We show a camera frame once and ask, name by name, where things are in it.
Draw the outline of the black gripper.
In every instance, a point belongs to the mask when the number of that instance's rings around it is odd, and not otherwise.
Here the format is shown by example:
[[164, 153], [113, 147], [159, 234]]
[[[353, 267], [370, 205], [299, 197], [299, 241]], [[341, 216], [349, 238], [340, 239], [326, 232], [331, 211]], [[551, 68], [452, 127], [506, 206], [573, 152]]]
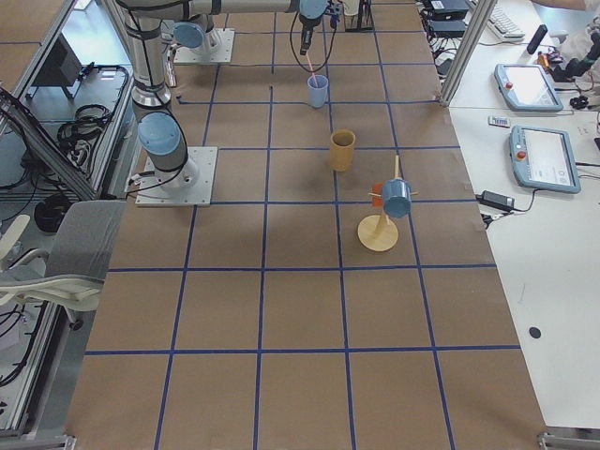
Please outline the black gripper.
[[313, 36], [313, 25], [311, 23], [311, 21], [302, 21], [302, 32], [301, 32], [301, 46], [300, 46], [300, 52], [301, 53], [307, 53], [310, 45], [311, 45], [311, 41], [312, 41], [312, 36]]

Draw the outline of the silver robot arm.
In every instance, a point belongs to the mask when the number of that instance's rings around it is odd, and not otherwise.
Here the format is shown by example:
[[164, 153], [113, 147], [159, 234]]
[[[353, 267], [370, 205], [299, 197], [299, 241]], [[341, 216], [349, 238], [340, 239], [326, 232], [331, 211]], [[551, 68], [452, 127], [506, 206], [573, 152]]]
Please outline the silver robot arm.
[[188, 26], [203, 42], [220, 13], [295, 12], [303, 24], [301, 52], [311, 43], [313, 28], [321, 23], [326, 1], [119, 1], [133, 67], [132, 102], [138, 137], [154, 164], [157, 186], [176, 191], [193, 186], [198, 166], [190, 159], [183, 130], [171, 112], [161, 47], [161, 22]]

